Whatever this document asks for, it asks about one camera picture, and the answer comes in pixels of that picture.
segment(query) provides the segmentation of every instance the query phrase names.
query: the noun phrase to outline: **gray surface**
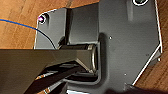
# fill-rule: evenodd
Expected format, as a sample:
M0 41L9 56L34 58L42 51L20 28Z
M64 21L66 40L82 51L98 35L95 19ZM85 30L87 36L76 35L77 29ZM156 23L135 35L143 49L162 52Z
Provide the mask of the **gray surface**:
M98 42L98 4L72 9L70 44Z
M109 88L123 91L124 84L133 84L160 45L155 0L149 0L144 6L135 6L132 0L101 0L98 31L97 9L87 8L72 9L77 14L72 15L70 44L96 43L99 31L99 79L90 85L72 81L68 88L91 94L103 94Z
M51 38L55 47L57 48L58 42L65 36L66 25L66 9L58 9L47 12L49 18L46 19L44 24L38 23L38 29L42 30L47 36ZM54 49L51 43L42 34L37 32L35 49Z
M140 7L131 0L101 0L99 33L106 42L101 43L106 50L100 56L106 59L101 62L105 65L102 80L93 86L71 84L69 89L91 94L103 94L109 88L123 91L124 84L135 81L159 45L157 27L154 0Z

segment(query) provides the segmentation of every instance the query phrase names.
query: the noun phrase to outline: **hole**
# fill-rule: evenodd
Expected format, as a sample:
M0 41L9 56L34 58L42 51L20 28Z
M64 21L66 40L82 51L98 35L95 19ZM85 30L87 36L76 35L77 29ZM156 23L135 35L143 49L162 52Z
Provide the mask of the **hole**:
M38 21L39 21L40 24L44 24L44 23L45 23L45 20L46 20L45 15L40 15L40 16L38 17Z
M145 5L148 2L148 0L133 0L133 3L137 6Z

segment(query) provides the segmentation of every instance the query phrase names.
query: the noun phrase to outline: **wire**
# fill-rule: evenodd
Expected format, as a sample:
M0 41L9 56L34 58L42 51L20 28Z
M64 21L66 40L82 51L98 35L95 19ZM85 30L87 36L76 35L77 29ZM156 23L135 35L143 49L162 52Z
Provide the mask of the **wire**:
M24 25L24 24L21 24L21 23L18 23L18 22L13 22L13 21L5 20L5 19L0 19L0 21L4 21L4 22L8 22L8 23L13 23L13 24L17 24L17 25L21 25L21 26L24 26L24 27L27 27L27 28L34 29L34 30L38 31L39 33L41 33L43 36L45 36L50 41L50 43L52 44L53 48L56 49L55 45L52 42L52 40L50 39L50 37L48 37L45 33L43 33L42 31L40 31L39 29L36 29L36 28L28 26L28 25Z

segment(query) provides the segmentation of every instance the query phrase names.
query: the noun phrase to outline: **cable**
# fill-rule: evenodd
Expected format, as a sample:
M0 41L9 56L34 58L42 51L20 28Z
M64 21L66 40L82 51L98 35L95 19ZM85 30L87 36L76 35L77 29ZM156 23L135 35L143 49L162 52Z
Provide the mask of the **cable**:
M52 40L50 39L50 37L48 37L45 33L43 33L42 31L40 31L39 29L36 29L36 28L28 26L28 25L24 25L24 24L21 24L21 23L5 20L5 19L0 19L0 21L4 21L4 22L8 22L8 23L13 23L13 24L17 24L17 25L21 25L21 26L24 26L24 27L27 27L27 28L34 29L34 30L38 31L39 33L41 33L43 36L45 36L50 41L50 43L52 44L53 48L56 49L55 45L52 42Z

